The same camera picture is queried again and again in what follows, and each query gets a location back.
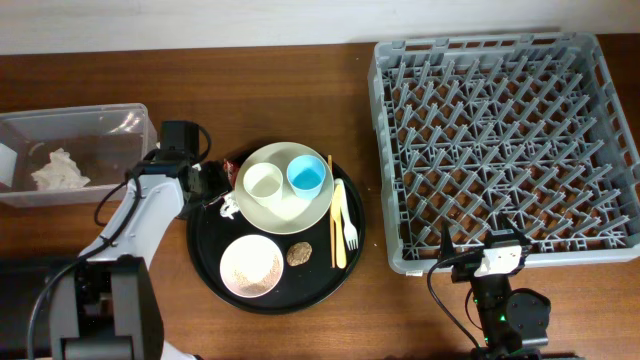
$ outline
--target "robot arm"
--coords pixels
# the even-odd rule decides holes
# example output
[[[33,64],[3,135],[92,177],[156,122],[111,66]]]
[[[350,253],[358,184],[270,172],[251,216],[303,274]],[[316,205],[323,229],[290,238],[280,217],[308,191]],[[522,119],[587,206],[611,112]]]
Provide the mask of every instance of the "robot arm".
[[[161,148],[132,170],[124,200],[81,252],[86,261],[53,288],[54,359],[195,359],[164,342],[148,268],[175,217],[231,190],[221,164],[199,164],[206,157],[198,154],[200,130],[189,122],[163,123]]]

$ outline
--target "round black tray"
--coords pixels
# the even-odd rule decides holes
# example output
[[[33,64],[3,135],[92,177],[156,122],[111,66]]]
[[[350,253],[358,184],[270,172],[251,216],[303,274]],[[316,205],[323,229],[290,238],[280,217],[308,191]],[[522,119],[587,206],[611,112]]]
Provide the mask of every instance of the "round black tray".
[[[236,159],[241,164],[250,153]],[[334,178],[341,178],[347,190],[349,215],[358,230],[358,249],[347,250],[347,267],[331,268],[331,247],[329,234],[329,212],[309,229],[292,235],[275,235],[251,225],[240,212],[234,219],[220,216],[222,201],[206,209],[193,210],[187,221],[187,246],[189,255],[200,278],[222,300],[253,313],[286,314],[308,308],[327,298],[347,279],[360,257],[364,247],[365,219],[362,200],[351,179],[340,167],[333,164]],[[246,299],[231,293],[220,278],[220,259],[224,250],[237,238],[258,234],[273,240],[283,255],[290,246],[306,241],[311,244],[312,253],[308,262],[289,266],[285,262],[282,278],[276,287],[266,295]]]

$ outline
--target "fork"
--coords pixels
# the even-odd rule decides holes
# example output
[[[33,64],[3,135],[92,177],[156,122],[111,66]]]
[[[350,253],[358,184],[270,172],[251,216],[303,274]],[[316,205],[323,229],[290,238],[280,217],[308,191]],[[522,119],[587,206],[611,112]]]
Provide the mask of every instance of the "fork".
[[[342,219],[344,220],[344,241],[347,243],[347,249],[349,251],[355,250],[358,248],[358,231],[356,227],[351,223],[351,218],[349,217],[349,206],[347,205],[347,188],[344,186],[344,182],[342,179],[335,180],[336,185],[341,184],[344,191],[342,192],[342,204],[341,211]]]

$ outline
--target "wooden table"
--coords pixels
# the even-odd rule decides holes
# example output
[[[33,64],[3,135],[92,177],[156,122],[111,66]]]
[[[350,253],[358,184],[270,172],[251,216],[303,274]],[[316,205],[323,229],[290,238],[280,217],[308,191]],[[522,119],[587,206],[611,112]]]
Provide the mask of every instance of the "wooden table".
[[[600,40],[638,134],[640,36]],[[207,359],[466,353],[471,343],[431,299],[425,279],[398,275],[387,263],[367,90],[372,50],[373,44],[352,44],[0,57],[0,112],[140,102],[156,129],[168,119],[206,127],[215,141],[210,159],[259,143],[295,141],[333,154],[349,173],[366,208],[360,263],[330,298],[296,314],[253,315],[218,299],[191,265],[185,222],[171,224],[151,278],[166,339],[178,348]],[[79,251],[99,233],[94,208],[1,207],[0,256]],[[468,285],[452,285],[447,275],[434,280],[445,304],[469,326],[463,307]],[[545,352],[575,351],[590,359],[637,358],[639,283],[640,261],[527,269],[512,280],[514,288],[530,287],[552,301]],[[471,331],[482,341],[480,331]]]

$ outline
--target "plastic dish rack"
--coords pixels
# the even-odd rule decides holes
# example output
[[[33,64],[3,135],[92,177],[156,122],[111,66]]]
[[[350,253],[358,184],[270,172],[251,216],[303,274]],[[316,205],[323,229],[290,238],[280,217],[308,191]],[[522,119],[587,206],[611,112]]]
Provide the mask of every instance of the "plastic dish rack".
[[[528,266],[640,255],[638,152],[591,34],[383,42],[369,70],[389,265],[421,275],[502,212]]]

